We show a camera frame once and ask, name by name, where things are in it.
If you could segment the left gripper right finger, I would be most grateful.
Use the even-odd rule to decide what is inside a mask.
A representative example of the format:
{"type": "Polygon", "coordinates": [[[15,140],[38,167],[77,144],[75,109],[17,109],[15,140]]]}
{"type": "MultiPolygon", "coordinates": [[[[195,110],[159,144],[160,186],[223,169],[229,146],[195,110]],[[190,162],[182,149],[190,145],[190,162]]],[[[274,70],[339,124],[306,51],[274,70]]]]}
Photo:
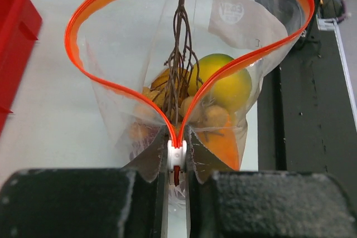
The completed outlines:
{"type": "Polygon", "coordinates": [[[186,127],[188,237],[355,237],[356,212],[332,176],[229,168],[186,127]]]}

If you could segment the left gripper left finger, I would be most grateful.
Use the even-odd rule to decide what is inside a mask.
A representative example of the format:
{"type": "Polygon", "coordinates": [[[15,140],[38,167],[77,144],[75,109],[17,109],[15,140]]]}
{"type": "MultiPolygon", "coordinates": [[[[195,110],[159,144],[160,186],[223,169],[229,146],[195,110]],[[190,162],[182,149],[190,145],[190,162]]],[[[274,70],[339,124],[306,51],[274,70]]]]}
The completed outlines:
{"type": "Polygon", "coordinates": [[[167,128],[120,168],[31,168],[1,187],[2,237],[166,237],[167,128]]]}

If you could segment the orange red mango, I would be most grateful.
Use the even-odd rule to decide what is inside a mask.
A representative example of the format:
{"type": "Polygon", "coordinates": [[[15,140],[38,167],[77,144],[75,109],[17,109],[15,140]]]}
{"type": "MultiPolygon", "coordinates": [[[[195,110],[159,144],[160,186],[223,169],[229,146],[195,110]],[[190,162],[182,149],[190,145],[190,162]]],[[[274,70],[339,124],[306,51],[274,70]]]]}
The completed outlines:
{"type": "Polygon", "coordinates": [[[212,130],[197,128],[196,134],[203,145],[216,155],[222,162],[235,171],[240,168],[240,156],[230,120],[222,128],[212,130]]]}

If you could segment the tan longan bunch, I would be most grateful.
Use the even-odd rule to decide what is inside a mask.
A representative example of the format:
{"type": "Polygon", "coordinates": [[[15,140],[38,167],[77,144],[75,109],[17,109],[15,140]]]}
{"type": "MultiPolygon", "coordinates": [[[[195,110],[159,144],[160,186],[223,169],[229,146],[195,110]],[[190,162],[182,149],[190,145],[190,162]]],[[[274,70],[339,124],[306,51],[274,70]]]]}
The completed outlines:
{"type": "Polygon", "coordinates": [[[233,134],[232,122],[226,108],[216,97],[195,100],[195,95],[210,77],[212,69],[199,59],[193,49],[186,0],[178,0],[173,15],[173,49],[165,61],[164,71],[142,94],[156,104],[178,138],[184,129],[193,127],[205,142],[229,137],[233,134]]]}

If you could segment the green round orange fruit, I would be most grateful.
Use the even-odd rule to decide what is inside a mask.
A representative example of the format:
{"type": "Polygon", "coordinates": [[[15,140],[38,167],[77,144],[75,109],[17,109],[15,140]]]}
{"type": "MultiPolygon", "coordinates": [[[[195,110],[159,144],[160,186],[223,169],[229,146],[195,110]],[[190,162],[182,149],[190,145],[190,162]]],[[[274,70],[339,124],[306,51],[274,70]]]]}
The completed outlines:
{"type": "MultiPolygon", "coordinates": [[[[226,54],[209,54],[194,65],[188,87],[188,94],[194,96],[216,71],[234,59],[226,54]]],[[[234,113],[247,103],[252,90],[252,79],[247,69],[239,70],[214,83],[210,97],[228,112],[234,113]]]]}

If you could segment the clear zip top bag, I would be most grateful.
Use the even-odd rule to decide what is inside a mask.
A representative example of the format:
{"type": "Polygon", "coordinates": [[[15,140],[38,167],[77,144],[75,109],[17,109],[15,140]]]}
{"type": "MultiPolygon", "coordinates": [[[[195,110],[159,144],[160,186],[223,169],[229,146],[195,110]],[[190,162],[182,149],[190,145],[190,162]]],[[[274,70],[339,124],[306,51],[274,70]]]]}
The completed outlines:
{"type": "Polygon", "coordinates": [[[163,130],[171,172],[194,145],[237,171],[263,78],[313,10],[313,0],[85,0],[65,50],[91,80],[121,166],[163,130]]]}

